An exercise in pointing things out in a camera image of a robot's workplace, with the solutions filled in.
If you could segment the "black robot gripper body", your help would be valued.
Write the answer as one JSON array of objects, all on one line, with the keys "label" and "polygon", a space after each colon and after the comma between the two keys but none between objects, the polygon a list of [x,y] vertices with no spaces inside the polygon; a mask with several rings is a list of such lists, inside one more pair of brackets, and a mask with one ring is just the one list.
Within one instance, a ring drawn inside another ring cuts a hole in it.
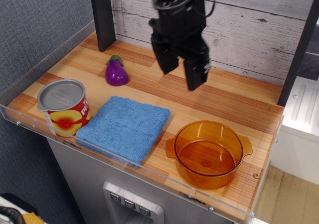
[{"label": "black robot gripper body", "polygon": [[204,0],[152,0],[159,17],[149,21],[153,34],[158,34],[170,45],[178,57],[190,58],[209,52],[202,38],[206,27]]}]

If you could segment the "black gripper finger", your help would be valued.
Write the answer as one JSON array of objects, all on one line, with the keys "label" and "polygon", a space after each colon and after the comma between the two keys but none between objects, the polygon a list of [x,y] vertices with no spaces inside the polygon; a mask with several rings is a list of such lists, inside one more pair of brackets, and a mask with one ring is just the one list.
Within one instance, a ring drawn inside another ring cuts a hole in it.
[{"label": "black gripper finger", "polygon": [[184,67],[188,89],[194,91],[207,82],[208,72],[211,69],[209,53],[202,52],[185,58]]},{"label": "black gripper finger", "polygon": [[158,34],[151,36],[153,51],[164,74],[178,67],[178,55],[170,48],[170,45]]}]

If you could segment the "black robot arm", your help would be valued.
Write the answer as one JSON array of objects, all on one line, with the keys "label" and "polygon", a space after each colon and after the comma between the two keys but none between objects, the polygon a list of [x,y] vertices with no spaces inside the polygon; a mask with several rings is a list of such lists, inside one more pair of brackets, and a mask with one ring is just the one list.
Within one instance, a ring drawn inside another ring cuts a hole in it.
[{"label": "black robot arm", "polygon": [[209,48],[202,38],[206,18],[204,0],[152,0],[159,17],[149,21],[153,28],[151,42],[162,71],[167,74],[184,59],[189,90],[207,81]]}]

